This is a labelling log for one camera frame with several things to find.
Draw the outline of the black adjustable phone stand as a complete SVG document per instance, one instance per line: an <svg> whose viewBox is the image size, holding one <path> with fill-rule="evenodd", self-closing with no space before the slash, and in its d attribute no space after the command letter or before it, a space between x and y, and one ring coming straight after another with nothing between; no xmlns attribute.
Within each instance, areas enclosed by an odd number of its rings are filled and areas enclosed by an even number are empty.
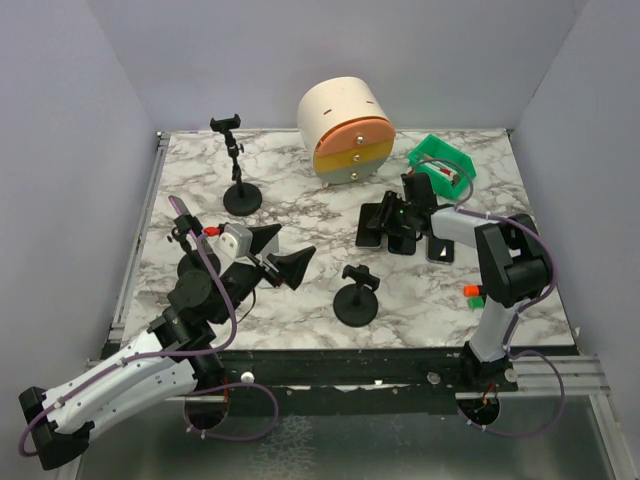
<svg viewBox="0 0 640 480"><path fill-rule="evenodd" d="M257 186L246 183L242 179L242 169L238 158L244 152L244 147L237 142L233 135L233 130L238 129L240 125L241 118L238 114L230 118L218 120L211 118L210 120L211 130L224 136L227 155L232 160L231 181L233 184L223 195L223 206L232 216L246 217L261 207L262 194Z"/></svg>

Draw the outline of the black round-base phone stand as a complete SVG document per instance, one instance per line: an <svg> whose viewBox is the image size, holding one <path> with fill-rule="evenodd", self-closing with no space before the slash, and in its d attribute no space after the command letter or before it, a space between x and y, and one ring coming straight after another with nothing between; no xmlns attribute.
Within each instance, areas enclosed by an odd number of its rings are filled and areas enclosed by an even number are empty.
<svg viewBox="0 0 640 480"><path fill-rule="evenodd" d="M378 313L379 303L375 292L379 288L380 279L365 265L346 265L342 278L351 279L353 283L343 286L336 293L333 299L335 316L352 328L369 325Z"/></svg>

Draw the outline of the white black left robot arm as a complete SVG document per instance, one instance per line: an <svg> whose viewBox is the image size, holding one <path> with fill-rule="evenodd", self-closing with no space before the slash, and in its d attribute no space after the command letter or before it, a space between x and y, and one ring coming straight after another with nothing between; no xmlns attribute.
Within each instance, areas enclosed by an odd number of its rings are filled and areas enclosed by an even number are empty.
<svg viewBox="0 0 640 480"><path fill-rule="evenodd" d="M281 227L175 220L184 252L168 305L120 350L79 377L19 396L27 426L18 450L54 470L81 456L107 429L169 397L214 392L225 380L219 354L238 333L236 310L261 282L297 289L316 249L266 250Z"/></svg>

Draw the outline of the silver folding phone stand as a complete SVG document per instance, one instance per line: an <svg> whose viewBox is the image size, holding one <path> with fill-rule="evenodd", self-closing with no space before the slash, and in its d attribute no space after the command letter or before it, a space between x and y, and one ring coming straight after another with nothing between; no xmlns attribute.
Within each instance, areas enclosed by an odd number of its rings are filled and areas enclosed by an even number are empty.
<svg viewBox="0 0 640 480"><path fill-rule="evenodd" d="M260 255L263 258L266 258L269 254L277 255L280 253L280 242L279 242L279 234L276 233L269 242L264 246L264 248L260 251Z"/></svg>

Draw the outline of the small black phone stand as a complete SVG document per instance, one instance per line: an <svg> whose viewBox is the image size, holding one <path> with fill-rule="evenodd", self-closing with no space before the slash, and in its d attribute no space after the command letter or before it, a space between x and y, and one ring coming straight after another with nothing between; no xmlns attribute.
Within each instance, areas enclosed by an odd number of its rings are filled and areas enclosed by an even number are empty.
<svg viewBox="0 0 640 480"><path fill-rule="evenodd" d="M195 240L198 234L203 233L201 223L191 214L181 214L174 219L174 224L167 239L170 242L177 241L184 252L177 266L177 275L182 276L192 270L205 271L206 267L197 248L190 243L190 239Z"/></svg>

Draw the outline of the purple phone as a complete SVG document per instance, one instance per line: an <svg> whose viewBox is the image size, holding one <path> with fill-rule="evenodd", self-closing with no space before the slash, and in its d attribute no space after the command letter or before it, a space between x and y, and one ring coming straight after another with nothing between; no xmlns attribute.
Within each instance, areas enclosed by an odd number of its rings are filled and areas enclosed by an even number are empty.
<svg viewBox="0 0 640 480"><path fill-rule="evenodd" d="M176 225L178 224L191 224L194 217L191 214L191 212L189 211L189 209L187 208L186 204L184 203L184 201L175 195L169 195L168 196L168 200L169 203L171 204L171 206L173 207L173 209L175 210L176 213L176 217L174 219L174 223Z"/></svg>

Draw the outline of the silver phone with dark screen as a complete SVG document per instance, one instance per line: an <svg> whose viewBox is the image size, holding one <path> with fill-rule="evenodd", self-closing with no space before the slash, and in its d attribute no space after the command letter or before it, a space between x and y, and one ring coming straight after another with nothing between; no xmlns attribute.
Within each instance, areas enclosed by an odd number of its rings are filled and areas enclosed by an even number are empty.
<svg viewBox="0 0 640 480"><path fill-rule="evenodd" d="M369 226L379 210L379 203L364 203L360 208L355 246L361 249L378 249L382 245L383 232Z"/></svg>

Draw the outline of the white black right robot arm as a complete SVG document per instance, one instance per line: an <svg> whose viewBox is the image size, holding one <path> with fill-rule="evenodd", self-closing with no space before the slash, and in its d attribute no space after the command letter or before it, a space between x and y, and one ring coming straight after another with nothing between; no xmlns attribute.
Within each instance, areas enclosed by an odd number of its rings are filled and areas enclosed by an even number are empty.
<svg viewBox="0 0 640 480"><path fill-rule="evenodd" d="M401 180L403 197L387 191L381 202L361 207L356 245L373 248L386 237L396 251L423 235L476 250L486 303L462 349L459 378L467 389L481 391L506 368L520 314L553 288L551 256L530 215L499 217L440 204L425 173L403 174Z"/></svg>

